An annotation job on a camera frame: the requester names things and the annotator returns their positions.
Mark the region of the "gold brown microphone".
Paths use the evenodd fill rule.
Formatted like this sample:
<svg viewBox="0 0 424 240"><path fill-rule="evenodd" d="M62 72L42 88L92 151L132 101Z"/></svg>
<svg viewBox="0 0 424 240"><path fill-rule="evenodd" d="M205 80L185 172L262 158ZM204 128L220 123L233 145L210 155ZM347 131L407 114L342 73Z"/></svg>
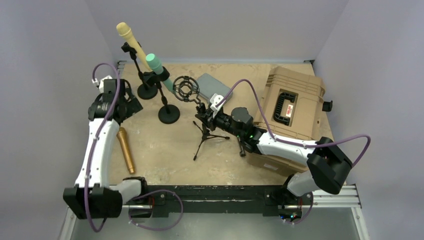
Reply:
<svg viewBox="0 0 424 240"><path fill-rule="evenodd" d="M134 164L133 155L131 153L130 145L128 142L128 134L124 127L120 127L116 134L116 137L119 141L120 148L123 154L123 159L125 161L128 173L134 175L136 173L136 167Z"/></svg>

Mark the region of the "black tripod shock-mount stand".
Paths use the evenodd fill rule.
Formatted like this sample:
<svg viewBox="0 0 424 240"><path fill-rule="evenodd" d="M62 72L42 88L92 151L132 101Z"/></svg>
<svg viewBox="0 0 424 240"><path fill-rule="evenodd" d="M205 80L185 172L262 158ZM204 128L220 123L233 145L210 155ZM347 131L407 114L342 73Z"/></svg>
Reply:
<svg viewBox="0 0 424 240"><path fill-rule="evenodd" d="M182 76L177 77L173 82L173 90L174 90L175 97L182 102L185 102L185 103L194 102L194 103L197 104L197 106L198 106L199 103L202 103L202 101L199 98L199 94L200 94L199 85L196 82L196 80L194 78L190 77L190 76L182 75ZM210 130L204 124L201 124L201 126L199 126L194 120L192 121L192 123L202 133L201 141L200 141L198 148L197 148L197 151L196 151L196 153L193 157L193 161L195 161L197 159L199 150L200 150L202 144L206 140L210 140L210 139L214 139L214 138L222 138L222 139L225 139L225 140L230 139L229 136L221 136L221 135L211 134Z"/></svg>

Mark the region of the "mint green microphone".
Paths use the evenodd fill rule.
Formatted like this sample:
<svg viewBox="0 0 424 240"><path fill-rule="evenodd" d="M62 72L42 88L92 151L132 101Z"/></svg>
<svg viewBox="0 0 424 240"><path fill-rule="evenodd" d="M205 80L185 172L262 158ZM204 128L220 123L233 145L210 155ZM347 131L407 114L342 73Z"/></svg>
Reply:
<svg viewBox="0 0 424 240"><path fill-rule="evenodd" d="M170 73L163 67L162 61L154 53L149 53L146 57L146 62L153 72L160 77L161 82L172 94L175 93L173 82L170 79Z"/></svg>

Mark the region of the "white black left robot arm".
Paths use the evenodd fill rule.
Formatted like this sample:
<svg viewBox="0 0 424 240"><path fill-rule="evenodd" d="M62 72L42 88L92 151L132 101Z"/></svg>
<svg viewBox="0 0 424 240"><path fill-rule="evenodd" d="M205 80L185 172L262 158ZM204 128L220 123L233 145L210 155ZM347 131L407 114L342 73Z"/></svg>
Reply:
<svg viewBox="0 0 424 240"><path fill-rule="evenodd" d="M126 177L110 185L109 162L121 123L142 110L130 83L122 79L101 80L101 93L88 108L89 136L83 164L73 187L63 191L63 200L80 220L117 218L122 206L149 199L144 177Z"/></svg>

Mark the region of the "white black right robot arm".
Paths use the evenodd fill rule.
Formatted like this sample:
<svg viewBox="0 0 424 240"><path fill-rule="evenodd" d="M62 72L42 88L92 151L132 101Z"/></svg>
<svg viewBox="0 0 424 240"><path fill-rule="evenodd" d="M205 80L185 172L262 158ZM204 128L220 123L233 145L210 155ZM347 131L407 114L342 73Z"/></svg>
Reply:
<svg viewBox="0 0 424 240"><path fill-rule="evenodd" d="M300 196L322 190L332 195L340 193L353 164L328 137L318 141L300 140L273 134L253 124L245 107L236 107L231 114L211 105L199 103L195 117L210 131L219 128L240 140L241 147L251 154L280 157L306 166L307 170L289 177L280 196L288 204Z"/></svg>

